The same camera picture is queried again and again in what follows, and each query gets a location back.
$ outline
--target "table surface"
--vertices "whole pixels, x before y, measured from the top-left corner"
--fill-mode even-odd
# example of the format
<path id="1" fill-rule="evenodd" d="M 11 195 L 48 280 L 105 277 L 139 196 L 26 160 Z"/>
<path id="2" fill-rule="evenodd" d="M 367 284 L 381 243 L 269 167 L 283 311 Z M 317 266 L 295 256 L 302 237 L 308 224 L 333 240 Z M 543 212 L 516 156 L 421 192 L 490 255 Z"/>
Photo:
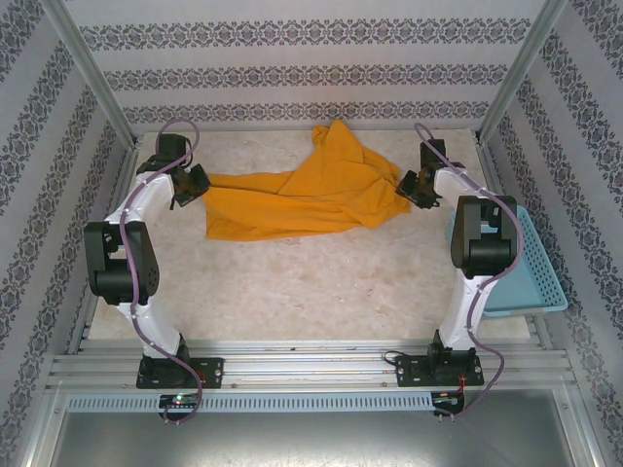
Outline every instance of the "table surface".
<path id="1" fill-rule="evenodd" d="M 418 170 L 414 131 L 355 131 L 404 171 Z M 481 184 L 469 130 L 438 130 L 452 161 Z M 154 153 L 145 135 L 139 163 Z M 214 131 L 195 153 L 208 173 L 295 169 L 312 152 L 311 131 Z M 149 225 L 161 270 L 158 298 L 186 339 L 219 341 L 429 339 L 450 304 L 455 269 L 444 229 L 451 208 L 413 208 L 375 230 L 262 242 L 205 238 L 200 200 Z M 522 317 L 487 320 L 481 338 L 527 339 Z M 89 339 L 136 339 L 124 316 L 98 303 Z"/>

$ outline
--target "white wall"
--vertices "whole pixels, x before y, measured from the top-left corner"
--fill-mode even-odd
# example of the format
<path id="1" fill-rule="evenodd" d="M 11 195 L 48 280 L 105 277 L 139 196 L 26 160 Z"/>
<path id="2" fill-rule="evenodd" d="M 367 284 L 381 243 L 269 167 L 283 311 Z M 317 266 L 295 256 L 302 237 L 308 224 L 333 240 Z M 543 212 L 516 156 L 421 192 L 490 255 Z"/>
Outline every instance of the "white wall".
<path id="1" fill-rule="evenodd" d="M 98 0 L 69 9 L 136 132 L 476 128 L 543 0 Z"/>

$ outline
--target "vertical metal post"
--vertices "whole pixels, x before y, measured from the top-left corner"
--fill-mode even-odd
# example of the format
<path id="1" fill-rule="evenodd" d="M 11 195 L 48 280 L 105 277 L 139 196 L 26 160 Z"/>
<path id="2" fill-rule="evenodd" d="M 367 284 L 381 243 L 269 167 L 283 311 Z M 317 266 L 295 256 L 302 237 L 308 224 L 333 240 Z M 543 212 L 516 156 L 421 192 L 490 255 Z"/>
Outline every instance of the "vertical metal post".
<path id="1" fill-rule="evenodd" d="M 65 47 L 71 54 L 76 65 L 82 72 L 106 117 L 117 132 L 117 136 L 129 146 L 134 142 L 134 134 L 129 126 L 123 109 L 117 102 L 113 91 L 108 86 L 106 78 L 95 62 L 89 46 L 85 42 L 80 29 L 74 22 L 64 0 L 41 0 L 41 6 L 50 18 L 56 33 L 60 36 Z"/>
<path id="2" fill-rule="evenodd" d="M 495 127 L 506 112 L 515 91 L 521 85 L 530 69 L 532 62 L 538 55 L 538 50 L 543 45 L 547 35 L 558 19 L 567 0 L 546 0 L 543 8 L 534 20 L 531 30 L 515 57 L 504 81 L 502 82 L 495 98 L 485 115 L 483 123 L 478 129 L 479 140 L 489 141 L 495 131 Z"/>

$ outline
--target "cable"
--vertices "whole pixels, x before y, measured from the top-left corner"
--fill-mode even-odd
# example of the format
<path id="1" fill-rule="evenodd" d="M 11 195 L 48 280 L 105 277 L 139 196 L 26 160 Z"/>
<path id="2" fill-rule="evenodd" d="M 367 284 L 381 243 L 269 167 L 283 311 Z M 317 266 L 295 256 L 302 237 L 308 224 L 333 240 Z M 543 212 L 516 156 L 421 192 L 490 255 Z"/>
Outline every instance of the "cable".
<path id="1" fill-rule="evenodd" d="M 177 365 L 182 367 L 184 370 L 190 373 L 195 379 L 195 381 L 197 382 L 197 403 L 195 404 L 195 407 L 186 416 L 176 421 L 169 420 L 166 417 L 166 415 L 171 406 L 167 406 L 165 408 L 165 413 L 163 415 L 165 419 L 165 423 L 175 423 L 176 425 L 181 425 L 189 421 L 193 416 L 195 416 L 195 414 L 199 410 L 199 407 L 202 403 L 202 397 L 203 397 L 202 379 L 190 365 L 188 365 L 186 362 L 180 360 L 175 355 L 168 353 L 166 350 L 156 345 L 147 336 L 145 336 L 145 334 L 143 334 L 143 332 L 141 331 L 138 325 L 138 321 L 136 320 L 136 305 L 138 305 L 138 296 L 139 296 L 138 273 L 136 272 L 136 263 L 134 261 L 134 257 L 132 255 L 131 249 L 129 248 L 128 234 L 126 232 L 126 217 L 128 216 L 129 208 L 131 207 L 132 203 L 134 202 L 134 199 L 141 192 L 141 190 L 145 188 L 147 185 L 149 185 L 152 181 L 154 181 L 158 176 L 162 175 L 166 171 L 174 168 L 176 165 L 182 163 L 183 161 L 191 157 L 193 153 L 195 152 L 195 150 L 197 149 L 197 146 L 199 145 L 200 135 L 199 135 L 199 129 L 197 128 L 197 125 L 195 125 L 193 122 L 191 122 L 188 119 L 183 119 L 183 118 L 173 119 L 173 120 L 168 121 L 158 132 L 158 137 L 156 138 L 156 154 L 158 154 L 158 139 L 160 138 L 160 135 L 163 134 L 163 132 L 167 128 L 169 128 L 171 125 L 178 124 L 178 123 L 187 123 L 193 127 L 193 130 L 195 131 L 195 136 L 196 136 L 195 143 L 190 147 L 188 152 L 184 154 L 184 156 L 179 158 L 177 161 L 174 161 L 170 163 L 169 165 L 161 168 L 157 172 L 154 172 L 152 175 L 147 177 L 144 183 L 141 183 L 134 189 L 134 191 L 129 195 L 128 200 L 124 204 L 124 207 L 123 207 L 124 210 L 121 214 L 121 218 L 119 219 L 119 233 L 121 234 L 121 240 L 124 245 L 124 248 L 126 249 L 128 268 L 129 268 L 129 273 L 132 279 L 132 302 L 129 306 L 129 313 L 132 318 L 132 326 L 134 327 L 134 331 L 147 345 L 151 346 L 154 350 L 161 353 L 166 358 L 168 358 L 169 360 L 172 360 Z"/>
<path id="2" fill-rule="evenodd" d="M 415 124 L 415 130 L 418 133 L 418 136 L 420 137 L 421 141 L 428 147 L 428 149 L 430 149 L 435 154 L 435 156 L 439 158 L 441 162 L 443 162 L 456 176 L 461 178 L 472 190 L 474 190 L 476 193 L 481 193 L 486 198 L 490 199 L 495 204 L 497 204 L 500 207 L 500 209 L 502 209 L 508 215 L 510 220 L 513 222 L 513 226 L 515 227 L 515 230 L 517 231 L 517 234 L 518 234 L 517 235 L 518 236 L 517 256 L 515 257 L 515 260 L 511 263 L 511 265 L 508 268 L 503 270 L 500 274 L 487 279 L 477 288 L 476 293 L 474 294 L 474 298 L 472 299 L 471 304 L 469 306 L 469 311 L 467 312 L 467 322 L 465 323 L 467 325 L 467 335 L 477 347 L 482 348 L 483 350 L 489 353 L 492 353 L 497 358 L 499 358 L 499 367 L 497 368 L 497 371 L 495 372 L 494 377 L 492 377 L 491 381 L 489 381 L 489 384 L 487 384 L 485 389 L 483 389 L 483 391 L 478 395 L 478 397 L 469 406 L 467 406 L 461 413 L 457 415 L 457 416 L 464 416 L 466 413 L 469 413 L 470 411 L 472 411 L 474 407 L 477 407 L 482 402 L 483 398 L 489 393 L 489 391 L 494 386 L 494 384 L 497 383 L 497 380 L 499 379 L 502 372 L 504 371 L 504 356 L 500 352 L 495 350 L 494 348 L 491 348 L 488 345 L 484 345 L 483 343 L 478 341 L 476 336 L 474 336 L 474 334 L 471 331 L 472 330 L 471 320 L 474 315 L 474 310 L 476 309 L 476 305 L 478 305 L 478 302 L 482 296 L 483 290 L 489 284 L 497 280 L 500 280 L 502 277 L 505 277 L 506 275 L 511 273 L 513 269 L 518 267 L 520 262 L 522 261 L 522 257 L 524 256 L 524 249 L 525 249 L 524 248 L 524 245 L 525 245 L 524 231 L 522 229 L 522 225 L 519 222 L 519 219 L 517 219 L 517 216 L 510 209 L 510 207 L 508 207 L 504 202 L 502 202 L 502 200 L 499 199 L 495 194 L 491 193 L 489 190 L 485 190 L 480 185 L 478 185 L 478 183 L 473 181 L 469 177 L 469 175 L 467 175 L 466 172 L 459 170 L 458 168 L 453 166 L 452 163 L 448 159 L 446 159 L 446 157 L 443 154 L 437 151 L 437 149 L 422 135 L 421 129 L 426 132 L 426 134 L 429 136 L 429 139 L 434 139 L 432 132 L 424 124 L 421 124 L 421 123 Z"/>

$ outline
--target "metal panel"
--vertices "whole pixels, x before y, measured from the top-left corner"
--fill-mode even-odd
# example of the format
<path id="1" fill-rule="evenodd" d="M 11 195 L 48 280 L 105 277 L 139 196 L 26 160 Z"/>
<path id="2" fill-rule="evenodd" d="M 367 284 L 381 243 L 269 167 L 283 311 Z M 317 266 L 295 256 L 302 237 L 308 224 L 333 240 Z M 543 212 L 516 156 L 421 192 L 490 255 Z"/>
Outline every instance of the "metal panel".
<path id="1" fill-rule="evenodd" d="M 71 396 L 69 413 L 154 413 L 157 394 L 80 394 Z M 202 399 L 201 413 L 329 413 L 432 411 L 429 392 L 356 394 L 223 394 Z"/>
<path id="2" fill-rule="evenodd" d="M 398 412 L 200 413 L 180 428 L 152 413 L 65 419 L 61 467 L 572 465 L 553 398 L 538 391 L 493 393 L 456 423 Z"/>

